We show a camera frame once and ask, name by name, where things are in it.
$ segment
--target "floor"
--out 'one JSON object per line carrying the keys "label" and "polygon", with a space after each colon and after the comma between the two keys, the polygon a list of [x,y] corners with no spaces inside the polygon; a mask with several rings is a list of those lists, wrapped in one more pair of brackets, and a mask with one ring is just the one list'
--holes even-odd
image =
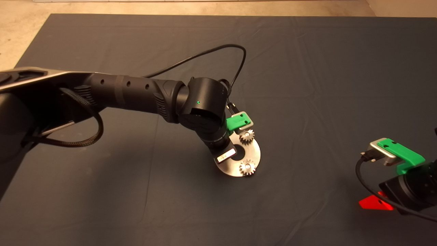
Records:
{"label": "floor", "polygon": [[0,71],[13,68],[51,13],[403,16],[437,17],[437,1],[308,0],[255,2],[100,2],[35,3],[0,0]]}

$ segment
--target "red plastic piece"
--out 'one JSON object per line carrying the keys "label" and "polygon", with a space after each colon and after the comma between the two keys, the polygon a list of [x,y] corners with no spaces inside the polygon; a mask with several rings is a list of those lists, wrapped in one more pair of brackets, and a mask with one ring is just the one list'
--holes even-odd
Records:
{"label": "red plastic piece", "polygon": [[[378,194],[383,197],[387,197],[382,191],[379,191]],[[359,202],[359,204],[363,209],[394,210],[393,206],[384,201],[381,201],[374,195],[364,198]]]}

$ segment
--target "black sleeve cable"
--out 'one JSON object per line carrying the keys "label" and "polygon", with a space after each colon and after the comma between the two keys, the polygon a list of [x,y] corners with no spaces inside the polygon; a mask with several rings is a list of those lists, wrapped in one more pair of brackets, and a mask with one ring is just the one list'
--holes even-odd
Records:
{"label": "black sleeve cable", "polygon": [[370,193],[372,193],[372,195],[374,195],[378,199],[380,199],[380,200],[382,200],[382,201],[392,205],[393,207],[395,207],[395,208],[397,208],[399,210],[405,211],[405,212],[407,212],[407,213],[409,213],[411,215],[414,215],[414,216],[417,216],[419,218],[426,219],[426,220],[429,220],[429,221],[432,221],[432,222],[437,222],[437,218],[436,217],[432,217],[432,216],[429,216],[429,215],[417,212],[415,210],[406,208],[406,207],[404,207],[404,206],[402,206],[402,205],[400,205],[400,204],[398,204],[396,202],[393,202],[393,201],[389,200],[386,197],[381,196],[380,194],[378,194],[378,192],[376,192],[372,188],[370,188],[370,186],[363,180],[363,177],[361,176],[361,164],[363,164],[364,161],[366,161],[365,157],[361,157],[357,161],[357,164],[355,165],[355,173],[356,173],[357,178],[360,181],[360,183],[364,186],[364,188],[366,188]]}
{"label": "black sleeve cable", "polygon": [[180,66],[180,65],[182,65],[182,64],[184,64],[184,63],[186,63],[186,62],[188,62],[188,61],[190,61],[190,60],[192,60],[194,58],[197,58],[199,56],[203,56],[203,55],[206,55],[206,54],[209,54],[209,53],[221,50],[221,49],[225,49],[225,48],[237,48],[237,49],[240,49],[240,50],[243,51],[243,57],[241,59],[240,67],[238,68],[237,73],[235,74],[234,78],[232,79],[232,82],[230,84],[228,83],[226,85],[228,87],[228,97],[229,97],[229,95],[231,95],[232,86],[234,86],[234,83],[237,80],[237,77],[238,77],[238,75],[240,74],[240,72],[241,72],[241,70],[243,68],[244,62],[246,61],[246,49],[243,46],[237,45],[237,44],[225,44],[225,45],[217,46],[217,47],[212,48],[212,49],[205,50],[205,51],[200,52],[200,53],[198,53],[196,55],[193,55],[193,56],[190,56],[188,58],[185,58],[185,59],[183,59],[183,60],[181,60],[181,61],[179,61],[179,62],[177,62],[177,63],[175,63],[175,64],[173,64],[173,65],[171,65],[169,67],[167,67],[167,68],[161,69],[161,70],[159,70],[157,72],[145,75],[143,77],[144,78],[152,78],[152,77],[158,76],[158,75],[163,74],[163,73],[165,73],[167,71],[170,71],[171,69],[173,69],[173,68],[175,68],[177,66]]}
{"label": "black sleeve cable", "polygon": [[67,142],[67,141],[61,141],[61,140],[45,138],[45,137],[36,137],[36,136],[27,136],[24,138],[24,141],[49,144],[49,145],[55,145],[60,147],[70,147],[70,148],[85,147],[96,143],[103,135],[103,120],[100,117],[99,113],[93,109],[92,105],[87,100],[85,100],[75,92],[71,91],[70,89],[59,88],[59,90],[62,91],[62,93],[64,93],[65,95],[69,96],[74,101],[76,101],[77,103],[79,103],[92,117],[96,119],[98,123],[97,133],[86,140],[78,141],[78,142]]}

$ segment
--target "dark gray cloth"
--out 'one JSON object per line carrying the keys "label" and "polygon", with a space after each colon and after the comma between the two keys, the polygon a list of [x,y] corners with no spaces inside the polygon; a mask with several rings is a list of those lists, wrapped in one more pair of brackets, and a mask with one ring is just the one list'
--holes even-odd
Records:
{"label": "dark gray cloth", "polygon": [[[30,151],[0,203],[0,245],[432,245],[435,223],[370,211],[355,162],[392,138],[437,158],[437,19],[53,14],[18,63],[141,76],[225,43],[248,57],[231,100],[255,122],[250,178],[194,132],[105,109],[86,148]],[[159,78],[231,79],[235,49]],[[81,140],[93,119],[53,134]],[[364,165],[377,184],[394,168]],[[436,209],[425,211],[436,214]]]}

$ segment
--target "metal gear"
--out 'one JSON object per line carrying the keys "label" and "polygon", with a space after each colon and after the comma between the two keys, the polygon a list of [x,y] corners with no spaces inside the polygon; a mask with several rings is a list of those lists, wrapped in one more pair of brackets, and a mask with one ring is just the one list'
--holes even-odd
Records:
{"label": "metal gear", "polygon": [[240,172],[247,176],[255,173],[255,163],[251,160],[244,160],[240,164]]}
{"label": "metal gear", "polygon": [[255,132],[252,129],[244,131],[239,135],[242,144],[250,144],[255,138]]}

